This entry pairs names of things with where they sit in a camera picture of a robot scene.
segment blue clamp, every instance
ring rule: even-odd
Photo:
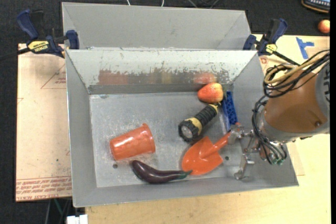
[[[35,54],[52,54],[63,58],[64,50],[58,43],[66,39],[70,42],[70,49],[79,49],[78,36],[74,30],[67,31],[66,35],[60,38],[54,38],[51,35],[44,36],[42,10],[31,13],[29,9],[26,9],[17,15],[16,21],[21,30],[29,35],[29,41],[26,43],[28,51]]]
[[[245,44],[243,46],[243,50],[251,50],[253,45],[257,45],[258,56],[261,55],[271,55],[266,51],[266,46],[268,44],[275,44],[277,40],[286,32],[287,23],[284,19],[272,19],[270,22],[269,30],[263,34],[260,41],[257,41],[254,35],[249,35]]]

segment flashlight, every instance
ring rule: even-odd
[[[218,113],[218,104],[209,104],[192,118],[182,121],[178,126],[178,134],[186,142],[200,138],[202,128]]]

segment orange plastic cup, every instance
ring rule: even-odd
[[[110,140],[113,158],[121,159],[137,156],[143,153],[154,153],[155,143],[146,123],[128,133],[124,133]]]

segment blue tape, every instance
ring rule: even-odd
[[[300,39],[300,38],[298,38],[298,37],[296,38],[296,41],[297,41],[297,43],[298,43],[298,45],[299,45],[299,48],[300,48],[302,57],[303,57],[304,59],[308,59],[308,55],[307,55],[307,52],[306,52],[305,48],[306,48],[306,47],[314,47],[315,44],[314,44],[313,42],[310,42],[310,41],[308,41],[308,42],[303,42],[302,39]]]

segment purple eggplant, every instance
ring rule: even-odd
[[[161,184],[183,179],[192,172],[185,172],[183,170],[156,170],[141,161],[132,161],[131,166],[138,178],[151,184]]]

